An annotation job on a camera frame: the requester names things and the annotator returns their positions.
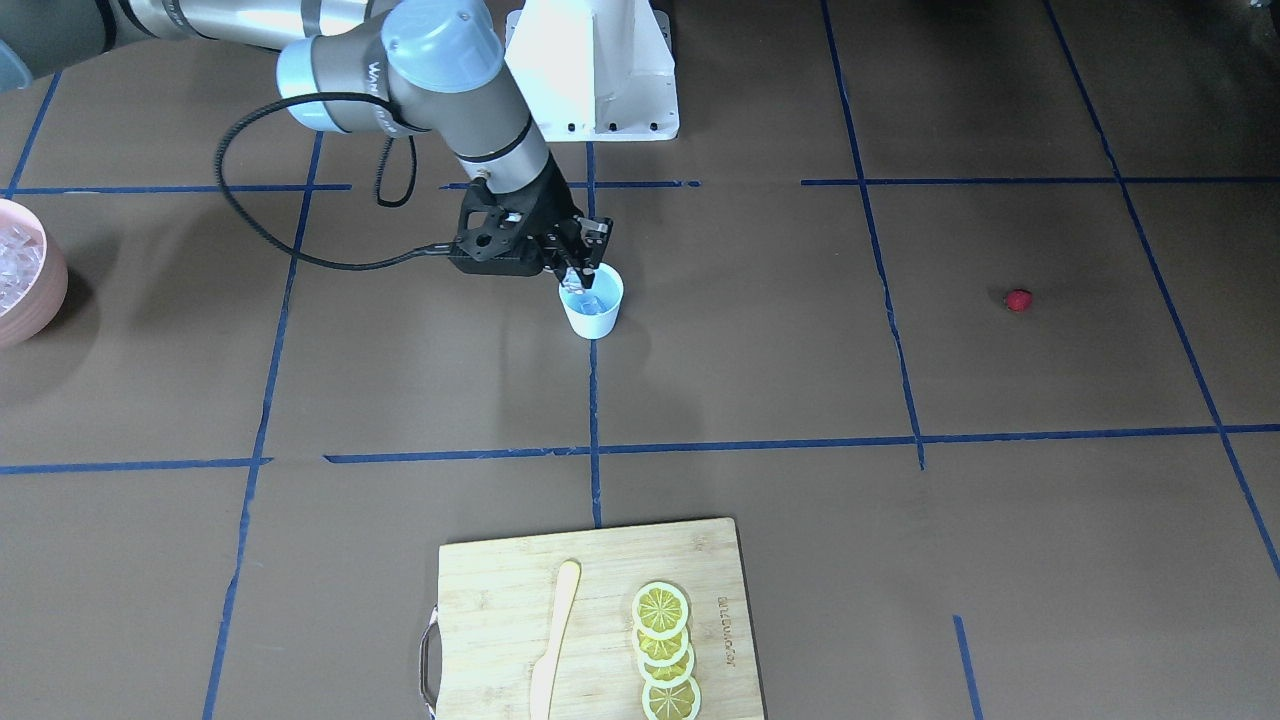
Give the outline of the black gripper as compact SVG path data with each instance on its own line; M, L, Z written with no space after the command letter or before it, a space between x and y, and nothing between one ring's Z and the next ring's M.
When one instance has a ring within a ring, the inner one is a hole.
M559 287L567 293L590 290L613 234L613 219L589 217L575 204L554 158L518 199L527 201L520 206L525 214L517 232L520 269L563 272Z

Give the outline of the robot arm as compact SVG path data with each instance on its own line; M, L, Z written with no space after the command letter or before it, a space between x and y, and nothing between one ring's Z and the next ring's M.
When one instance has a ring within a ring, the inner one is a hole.
M276 55L280 99L234 123L212 160L218 188L273 246L225 178L232 141L278 111L326 133L439 135L468 183L453 240L380 260L445 256L461 272L543 272L581 293L611 240L584 215L506 65L483 1L5 1L3 90L147 38L207 38Z

